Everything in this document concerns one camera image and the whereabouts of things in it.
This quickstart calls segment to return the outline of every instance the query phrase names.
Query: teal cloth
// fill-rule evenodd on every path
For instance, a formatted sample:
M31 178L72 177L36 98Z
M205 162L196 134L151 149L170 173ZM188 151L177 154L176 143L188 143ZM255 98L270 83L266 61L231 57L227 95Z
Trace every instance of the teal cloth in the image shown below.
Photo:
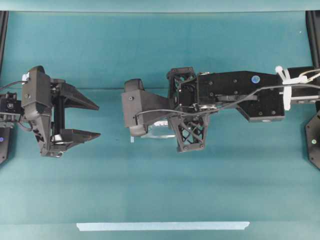
M91 14L11 12L1 84L42 64L100 106L66 110L66 128L102 135L61 159L40 157L33 134L15 129L0 166L0 239L318 239L320 171L307 157L313 105L285 120L248 123L213 115L203 151L176 140L130 143L123 84L141 77L166 96L170 68L197 72L309 66L304 12ZM79 232L89 222L249 221L239 231Z

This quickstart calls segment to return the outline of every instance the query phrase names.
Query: white cable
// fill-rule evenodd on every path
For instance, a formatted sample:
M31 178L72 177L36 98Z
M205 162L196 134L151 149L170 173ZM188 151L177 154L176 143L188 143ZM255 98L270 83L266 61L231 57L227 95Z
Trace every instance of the white cable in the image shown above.
M308 83L308 78L305 75L300 75L299 77L291 78L288 69L283 69L282 66L277 66L275 72L282 79L282 84L306 84ZM283 88L283 105L284 110L288 111L291 108L291 96L292 88L291 86L286 86Z
M317 68L317 69L313 69L313 70L309 70L309 71L304 71L302 73L300 73L299 77L302 77L306 74L310 74L310 73L314 73L314 72L319 72L317 73L316 75L313 75L312 77L308 78L308 83L313 81L314 79L320 77L320 68Z

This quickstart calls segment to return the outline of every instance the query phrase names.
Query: white zip tie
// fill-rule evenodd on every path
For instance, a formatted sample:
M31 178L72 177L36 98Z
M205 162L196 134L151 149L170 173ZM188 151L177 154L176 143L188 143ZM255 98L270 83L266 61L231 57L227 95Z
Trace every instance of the white zip tie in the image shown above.
M308 83L307 76L303 75L303 76L291 78L288 69L283 69L282 66L277 66L275 68L275 72L282 79L283 85ZM292 87L291 86L284 87L283 88L283 105L284 105L284 110L286 111L289 111L291 108L291 96L292 96Z

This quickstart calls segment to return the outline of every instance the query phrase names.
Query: white tape strip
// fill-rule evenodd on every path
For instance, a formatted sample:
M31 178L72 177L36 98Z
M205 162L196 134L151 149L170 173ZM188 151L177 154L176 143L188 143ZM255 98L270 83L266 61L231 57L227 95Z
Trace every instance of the white tape strip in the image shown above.
M172 230L244 230L249 221L189 221L189 222L89 222L77 223L86 231L172 231Z

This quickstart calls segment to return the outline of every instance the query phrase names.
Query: black bracket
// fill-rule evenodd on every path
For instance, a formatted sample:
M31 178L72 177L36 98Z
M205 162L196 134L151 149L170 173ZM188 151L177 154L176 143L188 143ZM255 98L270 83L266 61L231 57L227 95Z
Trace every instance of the black bracket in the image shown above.
M320 10L306 11L305 20L313 66L320 68ZM309 160L320 169L320 101L315 106L317 113L305 126L305 134Z

